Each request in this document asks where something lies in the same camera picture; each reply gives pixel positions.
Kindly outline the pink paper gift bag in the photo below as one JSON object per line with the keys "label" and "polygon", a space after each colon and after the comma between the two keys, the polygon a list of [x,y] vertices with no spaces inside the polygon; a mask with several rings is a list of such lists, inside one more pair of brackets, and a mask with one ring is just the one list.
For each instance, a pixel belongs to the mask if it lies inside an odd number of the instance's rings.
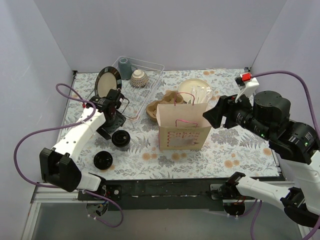
{"label": "pink paper gift bag", "polygon": [[200,150],[212,128],[203,117],[209,109],[207,103],[177,103],[176,92],[172,104],[158,104],[156,119],[158,123],[159,149]]}

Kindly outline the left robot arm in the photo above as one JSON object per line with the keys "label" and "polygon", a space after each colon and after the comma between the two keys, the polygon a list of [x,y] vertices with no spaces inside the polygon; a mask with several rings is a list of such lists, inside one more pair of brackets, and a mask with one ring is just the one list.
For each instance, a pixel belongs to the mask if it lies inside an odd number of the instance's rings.
{"label": "left robot arm", "polygon": [[41,177],[44,182],[67,192],[88,190],[95,200],[106,196],[102,178],[81,171],[76,161],[93,134],[98,133],[109,140],[111,134],[123,126],[126,117],[118,111],[125,99],[120,89],[111,89],[105,97],[93,96],[77,121],[62,140],[51,149],[44,148],[39,154]]}

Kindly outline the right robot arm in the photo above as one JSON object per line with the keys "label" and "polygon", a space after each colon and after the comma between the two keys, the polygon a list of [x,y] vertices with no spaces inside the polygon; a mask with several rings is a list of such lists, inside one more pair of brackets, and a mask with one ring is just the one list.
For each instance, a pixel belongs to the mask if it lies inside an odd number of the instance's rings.
{"label": "right robot arm", "polygon": [[252,197],[283,210],[295,223],[320,227],[320,130],[290,118],[291,102],[275,91],[256,92],[257,76],[236,78],[239,93],[221,96],[203,117],[215,129],[240,126],[267,141],[295,174],[297,186],[280,187],[235,172],[212,194],[217,198]]}

